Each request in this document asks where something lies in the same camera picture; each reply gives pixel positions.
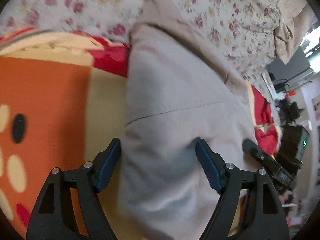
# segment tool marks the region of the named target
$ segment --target blue gripper pad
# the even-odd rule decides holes
[[[98,153],[93,160],[95,187],[98,193],[106,188],[121,155],[121,141],[114,138],[104,152]]]
[[[207,177],[210,187],[216,190],[218,194],[221,194],[222,185],[220,183],[220,172],[210,158],[207,150],[204,148],[201,139],[198,140],[196,144],[196,156],[204,170],[204,174]]]

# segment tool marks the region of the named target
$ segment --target floral bedsheet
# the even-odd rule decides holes
[[[23,25],[80,30],[128,42],[144,0],[11,0],[0,15],[0,34]],[[172,0],[191,24],[244,79],[272,101],[261,76],[275,57],[276,0]]]

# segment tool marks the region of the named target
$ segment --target beige cloth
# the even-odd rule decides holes
[[[149,0],[131,33],[128,119],[122,138],[120,209],[147,239],[196,240],[219,199],[195,138],[255,171],[242,141],[255,141],[247,87],[171,0]]]
[[[280,22],[275,29],[276,54],[284,64],[287,64],[316,16],[306,0],[277,1]]]

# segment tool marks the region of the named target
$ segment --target black dot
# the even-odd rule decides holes
[[[21,143],[26,132],[27,122],[22,114],[17,114],[12,124],[12,139],[15,143]]]

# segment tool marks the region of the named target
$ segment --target red fabric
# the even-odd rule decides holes
[[[273,123],[269,102],[262,96],[254,85],[252,85],[252,92],[254,96],[254,115],[256,118],[256,124],[264,125],[267,123]]]
[[[267,133],[260,129],[255,130],[258,146],[268,155],[273,155],[278,147],[278,133],[274,125],[270,126]]]
[[[252,118],[255,118],[255,137],[258,142],[258,146],[263,149],[268,155],[276,153],[278,148],[279,134],[274,125],[274,120],[271,114],[270,103],[261,95],[261,93],[251,85],[253,98],[250,98],[251,104],[254,105],[254,113]]]
[[[124,44],[124,47],[110,47],[105,39],[96,36],[91,37],[104,47],[104,50],[88,50],[91,56],[94,57],[93,67],[122,77],[127,77],[128,46]]]
[[[16,31],[12,31],[10,32],[7,36],[0,36],[0,43],[5,44],[8,41],[12,41],[15,38],[18,38],[19,36],[22,36],[22,34],[29,34],[33,31],[37,31],[36,28],[32,28],[32,27],[24,27],[24,28],[20,28]]]
[[[30,211],[23,204],[20,204],[20,203],[16,205],[16,210],[21,223],[25,227],[28,227],[30,217],[31,217]]]

